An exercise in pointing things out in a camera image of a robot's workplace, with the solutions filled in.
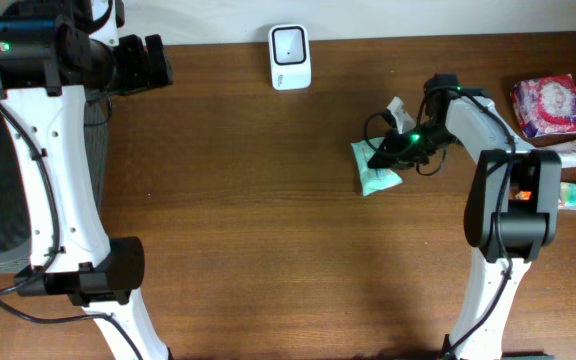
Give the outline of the orange tissue packet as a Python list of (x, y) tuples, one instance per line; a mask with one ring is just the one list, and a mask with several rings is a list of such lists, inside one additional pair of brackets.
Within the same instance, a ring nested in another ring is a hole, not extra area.
[(532, 192), (527, 190), (520, 190), (513, 192), (510, 199), (516, 201), (529, 201), (532, 197)]

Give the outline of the teal snack bag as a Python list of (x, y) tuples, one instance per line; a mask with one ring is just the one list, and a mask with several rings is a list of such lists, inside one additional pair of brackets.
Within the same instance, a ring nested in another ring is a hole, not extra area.
[(402, 178), (389, 168), (372, 169), (368, 167), (368, 161), (375, 155), (375, 151), (364, 140), (352, 143), (351, 147), (357, 163), (363, 196), (369, 196), (377, 191), (386, 190), (403, 183)]

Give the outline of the purple tissue pack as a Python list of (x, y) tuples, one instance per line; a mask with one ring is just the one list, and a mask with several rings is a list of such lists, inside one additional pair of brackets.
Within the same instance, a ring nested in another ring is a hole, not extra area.
[(576, 84), (571, 74), (519, 81), (511, 102), (526, 138), (576, 135)]

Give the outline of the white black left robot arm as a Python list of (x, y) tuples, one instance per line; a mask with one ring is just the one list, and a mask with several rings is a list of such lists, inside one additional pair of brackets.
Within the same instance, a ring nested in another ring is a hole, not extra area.
[(168, 359), (143, 300), (145, 253), (110, 238), (87, 159), (86, 107), (169, 86), (158, 35), (120, 36), (119, 0), (17, 1), (0, 14), (0, 115), (14, 144), (31, 230), (22, 297), (68, 297), (118, 359)]

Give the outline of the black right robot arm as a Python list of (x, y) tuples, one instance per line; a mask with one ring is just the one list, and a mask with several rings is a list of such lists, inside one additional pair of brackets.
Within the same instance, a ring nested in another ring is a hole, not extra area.
[(436, 152), (461, 144), (476, 170), (464, 210), (471, 267), (464, 303), (443, 340), (442, 359), (499, 359), (519, 285), (555, 237), (562, 163), (521, 139), (482, 88), (429, 80), (417, 115), (400, 98), (378, 112), (389, 126), (367, 167), (420, 169)]

